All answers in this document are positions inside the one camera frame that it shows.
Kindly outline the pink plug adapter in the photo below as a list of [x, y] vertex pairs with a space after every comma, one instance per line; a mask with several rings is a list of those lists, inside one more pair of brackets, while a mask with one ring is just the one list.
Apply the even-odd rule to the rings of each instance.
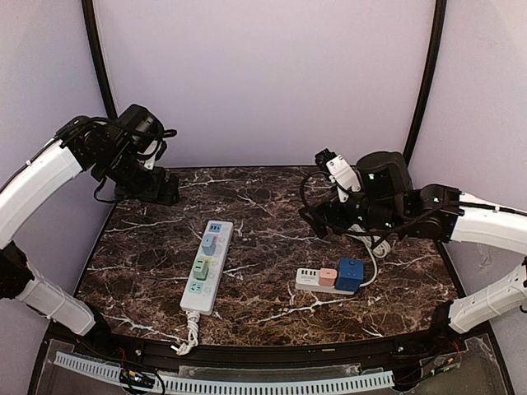
[[323, 287], [333, 287], [337, 280], [338, 272], [333, 268], [321, 268], [319, 270], [319, 285]]

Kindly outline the blue cube socket adapter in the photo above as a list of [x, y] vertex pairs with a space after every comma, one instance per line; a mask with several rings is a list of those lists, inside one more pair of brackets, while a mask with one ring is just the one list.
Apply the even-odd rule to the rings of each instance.
[[364, 280], [364, 264], [361, 260], [341, 258], [338, 261], [336, 290], [356, 292]]

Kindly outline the light blue plug adapter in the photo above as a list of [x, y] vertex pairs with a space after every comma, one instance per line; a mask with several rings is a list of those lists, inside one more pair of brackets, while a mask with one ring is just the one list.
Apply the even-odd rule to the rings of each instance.
[[206, 234], [203, 236], [201, 248], [203, 254], [206, 256], [213, 256], [217, 248], [217, 237], [213, 234]]

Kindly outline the green plug adapter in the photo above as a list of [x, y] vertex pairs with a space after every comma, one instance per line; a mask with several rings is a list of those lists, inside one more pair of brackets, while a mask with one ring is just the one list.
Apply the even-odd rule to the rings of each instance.
[[210, 263], [211, 259], [209, 257], [196, 258], [192, 268], [193, 277], [196, 280], [205, 281], [208, 278]]

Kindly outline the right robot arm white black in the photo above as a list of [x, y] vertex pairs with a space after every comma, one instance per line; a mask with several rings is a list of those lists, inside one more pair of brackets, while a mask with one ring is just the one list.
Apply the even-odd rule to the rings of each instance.
[[[368, 197], [351, 189], [341, 199], [340, 186], [316, 206], [300, 187], [300, 214], [320, 237], [328, 230], [337, 235], [364, 237], [372, 248], [391, 235], [442, 243], [486, 244], [526, 253], [526, 214], [463, 193], [457, 188], [429, 184], [403, 193], [385, 192]], [[521, 306], [526, 301], [526, 263], [521, 262], [502, 279], [436, 308], [432, 328], [465, 333], [479, 324]]]

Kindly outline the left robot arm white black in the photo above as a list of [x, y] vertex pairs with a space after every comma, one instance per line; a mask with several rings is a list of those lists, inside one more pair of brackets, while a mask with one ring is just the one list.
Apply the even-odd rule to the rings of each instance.
[[155, 165], [176, 134], [136, 105], [116, 120], [79, 116], [57, 131], [1, 188], [1, 297], [26, 304], [80, 337], [106, 330], [95, 308], [30, 267], [14, 236], [54, 193], [86, 171], [100, 184], [113, 180], [120, 200], [176, 204], [177, 177]]

